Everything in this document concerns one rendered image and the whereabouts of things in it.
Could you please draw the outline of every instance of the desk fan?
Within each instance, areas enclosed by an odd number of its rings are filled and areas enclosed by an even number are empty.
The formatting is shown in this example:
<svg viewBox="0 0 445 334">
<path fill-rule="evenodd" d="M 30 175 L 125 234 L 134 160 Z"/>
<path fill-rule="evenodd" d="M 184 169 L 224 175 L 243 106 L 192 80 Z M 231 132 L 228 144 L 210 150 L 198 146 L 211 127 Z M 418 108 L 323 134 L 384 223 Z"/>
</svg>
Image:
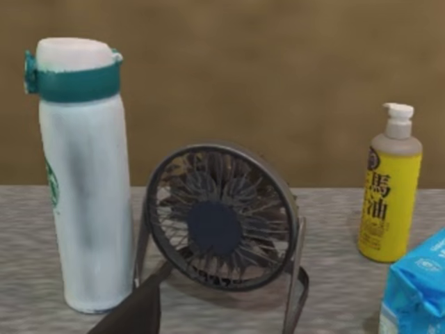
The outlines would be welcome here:
<svg viewBox="0 0 445 334">
<path fill-rule="evenodd" d="M 166 262 L 140 285 L 150 234 Z M 282 332 L 292 334 L 309 291 L 309 277 L 300 267 L 304 234 L 296 199 L 263 159 L 228 143 L 183 147 L 150 177 L 135 290 L 90 334 L 157 334 L 159 285 L 173 268 L 201 285 L 228 292 L 258 289 L 282 272 L 290 273 Z M 298 281 L 303 289 L 295 298 Z"/>
</svg>

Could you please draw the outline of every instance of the wood grain surface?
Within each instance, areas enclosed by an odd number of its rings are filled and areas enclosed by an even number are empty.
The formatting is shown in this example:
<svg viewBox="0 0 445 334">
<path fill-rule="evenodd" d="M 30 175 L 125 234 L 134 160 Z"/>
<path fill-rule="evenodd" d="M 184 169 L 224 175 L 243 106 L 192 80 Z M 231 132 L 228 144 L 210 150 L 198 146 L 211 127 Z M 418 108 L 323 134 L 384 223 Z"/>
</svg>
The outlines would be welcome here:
<svg viewBox="0 0 445 334">
<path fill-rule="evenodd" d="M 445 187 L 441 0 L 1 0 L 0 184 L 46 183 L 24 50 L 94 38 L 124 55 L 132 183 L 181 145 L 262 153 L 292 186 L 361 186 L 384 102 L 416 107 L 422 187 Z"/>
</svg>

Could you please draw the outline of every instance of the gray wooden table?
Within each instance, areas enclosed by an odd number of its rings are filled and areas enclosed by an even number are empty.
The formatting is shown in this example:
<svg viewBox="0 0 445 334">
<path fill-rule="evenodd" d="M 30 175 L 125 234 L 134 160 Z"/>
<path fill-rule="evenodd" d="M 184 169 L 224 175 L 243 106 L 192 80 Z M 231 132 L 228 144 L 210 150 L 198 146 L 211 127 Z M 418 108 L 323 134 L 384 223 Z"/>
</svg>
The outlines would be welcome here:
<svg viewBox="0 0 445 334">
<path fill-rule="evenodd" d="M 387 266 L 363 258 L 355 236 L 361 189 L 295 189 L 308 231 L 303 265 L 311 278 L 298 334 L 377 333 Z M 143 188 L 133 189 L 135 217 Z M 445 225 L 445 191 L 418 194 L 412 246 Z M 161 256 L 149 249 L 147 273 Z M 180 273 L 162 285 L 161 334 L 274 334 L 283 320 L 286 285 L 226 294 Z M 63 285 L 44 186 L 0 186 L 0 334 L 85 334 L 100 316 L 80 315 L 63 300 Z"/>
</svg>

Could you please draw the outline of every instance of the white bottle cap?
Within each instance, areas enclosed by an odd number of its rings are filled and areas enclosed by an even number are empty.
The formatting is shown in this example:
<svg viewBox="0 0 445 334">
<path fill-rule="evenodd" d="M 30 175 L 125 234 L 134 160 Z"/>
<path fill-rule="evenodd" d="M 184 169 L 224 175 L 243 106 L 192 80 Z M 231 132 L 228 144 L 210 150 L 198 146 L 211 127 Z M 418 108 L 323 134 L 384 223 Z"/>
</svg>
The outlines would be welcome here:
<svg viewBox="0 0 445 334">
<path fill-rule="evenodd" d="M 414 115 L 414 107 L 398 103 L 385 103 L 383 106 L 388 108 L 389 114 L 385 136 L 392 139 L 411 137 L 411 117 Z"/>
<path fill-rule="evenodd" d="M 44 38 L 35 52 L 37 69 L 51 72 L 93 70 L 121 61 L 106 43 L 84 38 Z"/>
</svg>

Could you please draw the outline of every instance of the water bottle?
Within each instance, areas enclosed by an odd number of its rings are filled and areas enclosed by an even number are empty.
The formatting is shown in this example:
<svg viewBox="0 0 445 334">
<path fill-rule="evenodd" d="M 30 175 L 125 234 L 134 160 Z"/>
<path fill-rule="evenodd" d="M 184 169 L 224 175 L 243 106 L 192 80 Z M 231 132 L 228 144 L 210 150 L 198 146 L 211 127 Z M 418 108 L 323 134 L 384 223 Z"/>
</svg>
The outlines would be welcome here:
<svg viewBox="0 0 445 334">
<path fill-rule="evenodd" d="M 39 121 L 64 295 L 82 313 L 106 312 L 132 289 L 133 228 L 120 97 L 122 56 L 107 44 L 45 38 L 25 59 Z"/>
</svg>

